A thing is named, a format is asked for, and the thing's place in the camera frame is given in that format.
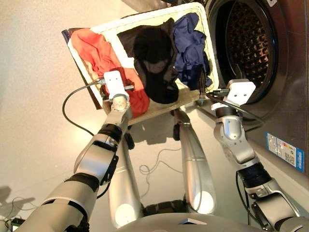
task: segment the cable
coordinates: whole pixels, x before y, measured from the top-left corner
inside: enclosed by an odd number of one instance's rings
[[[251,113],[251,112],[249,112],[249,111],[247,111],[247,110],[244,110],[244,109],[242,109],[242,108],[240,108],[240,107],[238,107],[238,106],[236,106],[236,105],[234,105],[234,104],[231,104],[231,103],[229,103],[229,102],[225,102],[225,101],[223,101],[223,100],[221,100],[221,99],[218,99],[218,98],[216,98],[216,97],[210,95],[209,93],[207,93],[206,96],[207,96],[209,99],[213,100],[214,102],[219,102],[219,103],[221,103],[221,104],[224,104],[224,105],[227,105],[227,106],[229,106],[229,107],[232,107],[232,108],[234,108],[234,109],[236,109],[236,110],[238,110],[238,111],[240,111],[240,112],[242,112],[242,113],[244,113],[244,114],[250,115],[250,116],[253,117],[255,120],[257,120],[257,121],[261,122],[262,124],[264,124],[264,120],[263,120],[263,119],[261,119],[259,116],[256,116],[255,114],[253,114],[253,113]]]
[[[80,91],[80,90],[82,90],[82,89],[84,89],[84,88],[88,88],[88,87],[90,87],[90,86],[92,86],[92,85],[95,85],[95,84],[97,84],[97,83],[98,83],[98,81],[94,81],[94,82],[92,82],[92,83],[90,83],[90,84],[88,84],[88,85],[86,85],[86,86],[83,86],[83,87],[80,87],[80,88],[74,90],[72,93],[70,93],[70,94],[65,98],[65,100],[64,100],[63,103],[62,103],[62,114],[63,114],[64,118],[65,118],[69,123],[71,123],[71,124],[77,126],[78,128],[80,128],[80,129],[86,131],[86,132],[89,133],[91,136],[94,136],[94,134],[93,134],[91,131],[87,130],[86,128],[84,128],[84,127],[82,127],[82,126],[80,126],[80,125],[78,125],[78,124],[76,124],[75,122],[73,122],[71,119],[68,118],[68,116],[67,116],[67,114],[66,114],[66,112],[65,112],[65,106],[66,106],[66,103],[67,103],[68,99],[69,99],[74,93],[76,93],[76,92],[78,92],[78,91]]]
[[[246,205],[247,205],[247,209],[250,211],[250,206],[249,206],[249,197],[248,197],[248,193],[246,192],[245,187],[243,187],[243,190],[245,192],[245,196],[246,196]],[[251,225],[251,220],[250,220],[250,215],[247,213],[247,217],[248,217],[248,225]]]
[[[140,166],[140,173],[141,173],[142,175],[145,175],[145,176],[146,176],[146,183],[147,183],[147,185],[148,185],[146,192],[140,196],[141,198],[144,197],[144,196],[146,196],[147,193],[149,192],[149,189],[150,189],[150,183],[149,183],[150,174],[153,173],[153,172],[157,169],[159,163],[162,163],[162,164],[168,166],[170,169],[172,169],[172,170],[175,171],[175,172],[182,173],[182,172],[180,172],[180,171],[178,171],[178,170],[172,168],[170,165],[168,165],[168,164],[165,163],[164,161],[159,160],[159,156],[160,156],[161,152],[163,152],[163,151],[179,151],[179,150],[181,150],[181,148],[176,149],[176,150],[174,150],[174,149],[162,149],[162,150],[159,151],[159,153],[158,153],[158,155],[157,155],[157,158],[156,158],[155,165],[154,165],[152,168],[149,168],[149,167],[148,167],[147,165],[145,165],[145,164],[143,164],[143,165]]]
[[[255,218],[255,216],[252,215],[252,213],[248,210],[246,204],[245,204],[245,201],[243,200],[243,197],[242,197],[242,194],[240,192],[240,189],[239,189],[239,184],[238,184],[238,172],[236,172],[236,187],[237,187],[237,191],[238,191],[238,194],[239,194],[239,197],[240,197],[240,200],[241,200],[241,203],[243,204],[243,206],[245,207],[247,213],[250,215],[250,217],[252,217],[252,219],[260,225],[260,222]]]
[[[97,196],[97,199],[99,199],[101,196],[103,196],[107,192],[107,190],[109,189],[110,185],[111,185],[111,182],[109,182],[107,184],[105,190],[100,195]]]
[[[11,216],[13,210],[14,210],[14,207],[16,207],[17,209],[22,210],[22,211],[28,211],[28,210],[33,210],[33,209],[38,208],[38,206],[32,204],[31,202],[29,202],[29,204],[31,204],[32,206],[34,206],[33,208],[29,208],[29,209],[20,208],[20,207],[18,207],[16,204],[14,204],[14,201],[15,201],[16,199],[18,199],[18,198],[23,199],[23,200],[25,199],[25,198],[23,198],[23,197],[15,197],[15,198],[13,198],[13,200],[12,200],[12,202],[11,202],[12,208],[11,208],[11,210],[10,210],[10,213],[9,213],[8,216],[6,216],[4,219],[1,219],[1,220],[0,220],[0,221],[4,221],[5,227],[6,227],[7,229],[9,229],[10,231],[12,231],[12,230],[11,230],[11,228],[9,227],[8,222],[9,222],[9,221],[12,221],[12,217],[10,217],[10,216]]]

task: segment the white floor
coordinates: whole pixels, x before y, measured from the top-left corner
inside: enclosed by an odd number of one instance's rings
[[[26,198],[15,200],[23,209],[33,207],[29,202],[39,205],[72,174],[75,158],[90,140],[61,113],[67,94],[83,82],[60,32],[96,26],[134,13],[120,0],[0,0],[2,216],[9,214],[15,197]],[[98,131],[105,118],[103,111],[95,110],[87,91],[72,97],[67,112],[93,132]],[[196,110],[189,116],[211,165],[218,201],[215,214],[245,223],[245,210],[235,187],[235,170],[213,138],[214,123]],[[130,154],[141,195],[147,184],[139,166],[152,167],[163,148],[180,148],[180,143],[171,137],[172,126],[172,117],[167,114],[132,128],[136,148]],[[165,151],[160,158],[181,170],[181,151]],[[181,199],[183,194],[182,175],[159,165],[151,174],[150,189],[142,203]],[[15,207],[13,214],[26,218],[31,211]],[[98,200],[90,225],[92,232],[113,230],[107,196]]]

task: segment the black cable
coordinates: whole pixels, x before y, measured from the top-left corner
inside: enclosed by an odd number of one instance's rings
[[[246,204],[245,204],[245,201],[242,197],[242,194],[240,192],[240,189],[239,189],[239,184],[238,184],[238,173],[236,172],[236,187],[237,187],[237,191],[238,191],[238,194],[239,194],[239,197],[240,197],[240,200],[241,200],[241,203],[243,204],[243,207],[245,207],[247,213],[250,215],[250,217],[252,217],[252,219],[260,225],[260,222],[255,218],[255,216],[252,215],[252,213],[248,210]]]
[[[12,231],[12,229],[11,229],[11,227],[9,226],[9,221],[12,221],[12,219],[9,219],[9,220],[6,220],[6,221],[4,221],[4,225],[5,225],[5,227],[9,230],[9,231]]]
[[[225,102],[225,101],[223,101],[223,100],[221,100],[221,99],[219,99],[219,98],[216,98],[216,97],[210,95],[209,93],[207,93],[206,96],[207,96],[209,99],[213,100],[214,102],[219,102],[219,103],[221,103],[221,104],[224,104],[224,105],[227,105],[227,106],[229,106],[229,107],[232,107],[232,108],[234,108],[234,109],[236,109],[236,110],[238,110],[238,111],[240,111],[240,112],[242,112],[242,113],[244,113],[244,114],[250,115],[250,116],[253,117],[255,120],[257,120],[257,121],[261,122],[262,124],[264,124],[264,120],[263,120],[263,119],[261,119],[259,116],[256,116],[255,114],[253,114],[253,113],[251,113],[251,112],[249,112],[249,111],[247,111],[247,110],[244,110],[244,109],[242,109],[242,108],[240,108],[240,107],[238,107],[238,106],[236,106],[236,105],[234,105],[234,104],[231,104],[231,103],[229,103],[229,102]]]
[[[250,211],[248,193],[246,192],[245,187],[243,187],[243,189],[244,189],[244,191],[245,191],[247,209]],[[249,215],[249,213],[247,213],[247,217],[248,217],[248,225],[250,226],[250,225],[251,225],[251,220],[250,220],[250,215]]]
[[[97,199],[99,199],[101,196],[103,196],[103,195],[107,192],[107,190],[108,190],[108,188],[110,187],[110,185],[111,185],[111,182],[109,182],[109,183],[107,184],[105,190],[104,190],[100,195],[97,196]]]
[[[84,89],[84,88],[88,88],[88,87],[90,87],[90,86],[92,86],[92,85],[94,85],[94,84],[96,84],[96,83],[97,83],[97,81],[92,82],[92,83],[90,83],[90,84],[88,84],[88,85],[86,85],[86,86],[83,86],[83,87],[80,87],[80,88],[74,90],[72,93],[70,93],[70,94],[65,98],[65,100],[64,100],[63,103],[62,103],[62,114],[63,114],[64,118],[65,118],[69,123],[71,123],[71,124],[77,126],[78,128],[80,128],[80,129],[86,131],[86,132],[89,133],[91,136],[94,136],[94,134],[93,134],[91,131],[87,130],[86,128],[84,128],[84,127],[82,127],[82,126],[80,126],[80,125],[78,125],[78,124],[76,124],[75,122],[73,122],[71,119],[68,118],[68,116],[67,116],[67,114],[66,114],[66,112],[65,112],[65,106],[66,106],[66,103],[67,103],[68,99],[69,99],[74,93],[76,93],[76,92],[78,92],[78,91],[80,91],[80,90],[82,90],[82,89]]]

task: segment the washing machine door opening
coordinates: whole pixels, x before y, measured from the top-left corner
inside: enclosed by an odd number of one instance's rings
[[[276,33],[264,7],[256,1],[227,1],[218,10],[215,34],[221,81],[247,78],[256,85],[248,104],[262,99],[278,66]]]

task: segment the wheel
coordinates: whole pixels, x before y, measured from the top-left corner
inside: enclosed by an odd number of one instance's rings
[[[173,139],[175,141],[180,140],[180,125],[178,123],[174,125],[174,128],[173,128]]]
[[[125,140],[129,150],[132,150],[135,147],[132,135],[130,133],[125,133]]]

